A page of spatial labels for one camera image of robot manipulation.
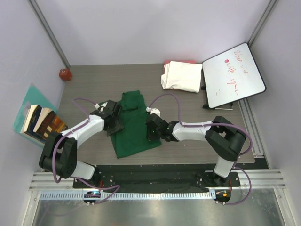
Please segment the green t shirt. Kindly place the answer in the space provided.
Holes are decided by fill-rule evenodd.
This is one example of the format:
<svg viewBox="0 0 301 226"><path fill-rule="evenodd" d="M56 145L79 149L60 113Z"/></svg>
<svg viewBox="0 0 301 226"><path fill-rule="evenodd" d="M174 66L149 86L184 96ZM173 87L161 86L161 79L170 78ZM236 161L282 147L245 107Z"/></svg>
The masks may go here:
<svg viewBox="0 0 301 226"><path fill-rule="evenodd" d="M140 91L122 94L120 119L124 128L111 135L112 145L118 159L161 146L160 140L147 139L146 104Z"/></svg>

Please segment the white dry-erase board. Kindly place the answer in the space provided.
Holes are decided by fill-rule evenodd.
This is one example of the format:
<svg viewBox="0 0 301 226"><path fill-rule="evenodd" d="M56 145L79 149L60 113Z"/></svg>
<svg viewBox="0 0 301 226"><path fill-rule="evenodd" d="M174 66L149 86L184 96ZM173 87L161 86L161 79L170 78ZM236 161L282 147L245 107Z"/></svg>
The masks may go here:
<svg viewBox="0 0 301 226"><path fill-rule="evenodd" d="M237 45L202 63L205 109L261 94L267 87L247 43Z"/></svg>

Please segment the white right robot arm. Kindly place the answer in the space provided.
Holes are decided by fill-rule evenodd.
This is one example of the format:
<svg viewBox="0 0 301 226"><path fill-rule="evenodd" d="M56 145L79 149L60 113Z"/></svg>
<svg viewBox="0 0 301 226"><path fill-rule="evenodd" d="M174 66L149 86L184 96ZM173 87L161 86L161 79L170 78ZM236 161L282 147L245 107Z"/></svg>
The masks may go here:
<svg viewBox="0 0 301 226"><path fill-rule="evenodd" d="M152 113L146 120L147 139L150 141L165 140L179 142L196 140L207 142L218 154L218 160L211 176L214 186L225 186L230 177L230 171L237 162L247 135L237 126L222 116L213 121L183 123L180 121L166 122L160 116Z"/></svg>

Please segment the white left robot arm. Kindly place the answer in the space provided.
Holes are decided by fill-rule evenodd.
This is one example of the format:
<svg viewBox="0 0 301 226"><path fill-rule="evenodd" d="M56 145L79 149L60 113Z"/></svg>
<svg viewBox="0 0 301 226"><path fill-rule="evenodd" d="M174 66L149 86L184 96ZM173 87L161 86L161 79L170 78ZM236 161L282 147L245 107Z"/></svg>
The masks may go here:
<svg viewBox="0 0 301 226"><path fill-rule="evenodd" d="M96 166L78 160L78 148L93 135L105 131L107 136L124 128L120 118L120 103L108 100L95 104L84 121L63 132L52 131L48 135L40 157L39 166L52 172L56 183L61 179L73 178L88 187L97 187L100 172Z"/></svg>

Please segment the stack of books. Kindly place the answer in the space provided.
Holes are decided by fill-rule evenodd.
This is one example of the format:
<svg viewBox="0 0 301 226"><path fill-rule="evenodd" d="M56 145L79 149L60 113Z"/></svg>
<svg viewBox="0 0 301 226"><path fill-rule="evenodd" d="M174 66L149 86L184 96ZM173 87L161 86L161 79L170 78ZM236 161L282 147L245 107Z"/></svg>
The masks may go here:
<svg viewBox="0 0 301 226"><path fill-rule="evenodd" d="M26 112L20 133L31 141L44 145L50 132L60 133L67 129L68 126L54 110L40 105L31 105Z"/></svg>

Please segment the folded white t shirt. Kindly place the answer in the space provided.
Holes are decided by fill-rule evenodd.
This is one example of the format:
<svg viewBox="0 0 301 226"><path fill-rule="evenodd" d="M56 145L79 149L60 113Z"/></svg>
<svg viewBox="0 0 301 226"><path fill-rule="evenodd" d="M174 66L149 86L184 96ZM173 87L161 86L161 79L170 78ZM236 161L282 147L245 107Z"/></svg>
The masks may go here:
<svg viewBox="0 0 301 226"><path fill-rule="evenodd" d="M200 91L202 68L202 64L171 61L164 65L161 86L164 90L198 93Z"/></svg>

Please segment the red cube block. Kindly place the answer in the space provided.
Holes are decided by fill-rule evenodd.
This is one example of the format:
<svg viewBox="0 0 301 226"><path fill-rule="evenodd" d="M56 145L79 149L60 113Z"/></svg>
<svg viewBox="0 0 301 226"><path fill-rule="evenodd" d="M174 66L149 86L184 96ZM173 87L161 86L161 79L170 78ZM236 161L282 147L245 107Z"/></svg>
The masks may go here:
<svg viewBox="0 0 301 226"><path fill-rule="evenodd" d="M68 68L61 69L59 72L59 77L63 81L70 81L72 79L72 73Z"/></svg>

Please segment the teal plastic folder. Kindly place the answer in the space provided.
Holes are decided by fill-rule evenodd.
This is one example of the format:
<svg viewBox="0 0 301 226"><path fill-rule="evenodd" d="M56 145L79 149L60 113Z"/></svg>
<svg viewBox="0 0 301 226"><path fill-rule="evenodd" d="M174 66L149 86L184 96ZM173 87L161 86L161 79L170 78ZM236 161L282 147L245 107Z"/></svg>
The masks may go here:
<svg viewBox="0 0 301 226"><path fill-rule="evenodd" d="M19 134L27 140L30 140L32 143L42 148L44 146L43 143L24 133L21 133L21 128L25 122L27 110L29 110L30 106L34 104L39 104L41 107L50 108L55 113L58 112L58 109L44 96L44 94L35 85L31 84L15 118L13 130L15 133Z"/></svg>

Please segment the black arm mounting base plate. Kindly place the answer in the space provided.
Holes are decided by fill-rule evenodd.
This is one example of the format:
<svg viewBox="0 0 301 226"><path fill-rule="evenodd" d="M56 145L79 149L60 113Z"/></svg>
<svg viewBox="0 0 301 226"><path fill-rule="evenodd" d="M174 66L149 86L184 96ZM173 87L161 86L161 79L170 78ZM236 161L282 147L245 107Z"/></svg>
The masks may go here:
<svg viewBox="0 0 301 226"><path fill-rule="evenodd" d="M240 187L238 173L219 178L213 164L97 165L87 182L98 188L120 185L120 192L175 193L210 187Z"/></svg>

